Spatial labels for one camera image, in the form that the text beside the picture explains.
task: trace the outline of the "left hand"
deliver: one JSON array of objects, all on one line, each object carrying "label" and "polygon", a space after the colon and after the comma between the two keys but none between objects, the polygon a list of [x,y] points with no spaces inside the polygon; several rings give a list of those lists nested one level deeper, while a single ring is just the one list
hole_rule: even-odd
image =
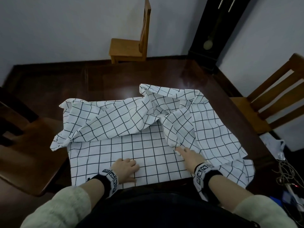
[{"label": "left hand", "polygon": [[139,165],[136,165],[135,160],[130,160],[129,158],[122,160],[121,158],[116,160],[111,166],[118,177],[118,184],[123,184],[126,182],[136,182],[136,179],[130,177],[131,174],[139,170]]}]

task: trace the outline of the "wooden chair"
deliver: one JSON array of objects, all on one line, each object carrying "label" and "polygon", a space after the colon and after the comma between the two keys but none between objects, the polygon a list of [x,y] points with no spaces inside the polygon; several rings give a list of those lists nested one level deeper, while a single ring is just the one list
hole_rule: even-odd
[{"label": "wooden chair", "polygon": [[143,13],[143,28],[140,41],[112,38],[109,55],[112,64],[118,61],[145,61],[147,58],[149,23],[151,6],[149,0],[145,0]]},{"label": "wooden chair", "polygon": [[24,122],[21,130],[9,120],[0,118],[0,178],[28,194],[42,195],[68,158],[66,148],[54,152],[50,149],[63,124],[40,118],[1,87],[0,102],[8,107],[2,106],[2,116],[19,125]]},{"label": "wooden chair", "polygon": [[[293,73],[291,75],[265,92],[289,70],[293,70]],[[304,106],[301,106],[270,124],[265,121],[268,117],[304,98],[304,82],[289,92],[285,93],[264,111],[258,111],[271,103],[277,96],[279,96],[280,93],[282,93],[288,87],[303,78],[304,58],[294,53],[289,61],[287,61],[281,68],[279,68],[248,97],[231,98],[231,100],[237,105],[239,110],[244,114],[244,116],[247,118],[247,120],[250,122],[258,134],[269,132],[304,114]]]}]

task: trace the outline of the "black grid line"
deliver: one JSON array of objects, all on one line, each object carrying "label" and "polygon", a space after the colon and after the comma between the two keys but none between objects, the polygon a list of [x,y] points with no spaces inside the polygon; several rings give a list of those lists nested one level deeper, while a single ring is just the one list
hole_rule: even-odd
[{"label": "black grid line", "polygon": [[71,98],[60,105],[64,130],[51,149],[68,147],[73,185],[128,154],[142,168],[134,175],[133,185],[187,177],[183,161],[174,152],[176,146],[203,154],[243,187],[252,180],[252,161],[243,160],[247,153],[200,91],[146,84],[139,91],[144,97],[94,102]]}]

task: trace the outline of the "chair backrest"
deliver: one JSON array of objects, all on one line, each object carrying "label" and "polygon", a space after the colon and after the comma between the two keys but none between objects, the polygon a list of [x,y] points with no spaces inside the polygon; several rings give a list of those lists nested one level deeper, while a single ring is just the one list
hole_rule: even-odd
[{"label": "chair backrest", "polygon": [[143,28],[140,34],[140,43],[138,45],[139,51],[144,58],[147,57],[149,24],[150,24],[151,6],[149,0],[145,0],[145,10],[143,12]]},{"label": "chair backrest", "polygon": [[[39,116],[28,108],[23,102],[2,87],[0,87],[0,103],[11,108],[29,122],[34,122],[39,118]],[[10,139],[3,136],[3,134],[7,131],[16,136],[23,134],[23,131],[13,123],[0,117],[0,145],[10,146],[13,144]]]},{"label": "chair backrest", "polygon": [[[267,92],[265,92],[271,85],[278,81],[289,70],[293,73],[275,85]],[[270,76],[263,84],[261,84],[255,91],[253,91],[247,99],[251,102],[251,107],[254,111],[259,111],[263,107],[271,103],[277,96],[279,96],[284,90],[291,85],[298,82],[300,79],[304,79],[304,57],[294,53],[289,61],[287,61],[281,68],[279,68],[272,76]],[[258,116],[265,120],[268,117],[276,114],[277,112],[291,106],[304,98],[304,82],[291,89],[283,96],[281,96],[275,103],[269,106],[264,111],[260,112]],[[270,123],[270,127],[275,129],[297,117],[304,114],[304,105],[288,113],[287,115],[277,119]]]}]

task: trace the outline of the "chair leg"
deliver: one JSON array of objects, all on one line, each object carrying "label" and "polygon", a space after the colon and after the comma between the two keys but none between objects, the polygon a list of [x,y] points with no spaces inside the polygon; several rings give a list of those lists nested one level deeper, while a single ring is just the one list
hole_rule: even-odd
[{"label": "chair leg", "polygon": [[111,61],[112,61],[112,64],[118,63],[118,62],[115,60],[115,57],[114,57],[114,56],[111,56]]}]

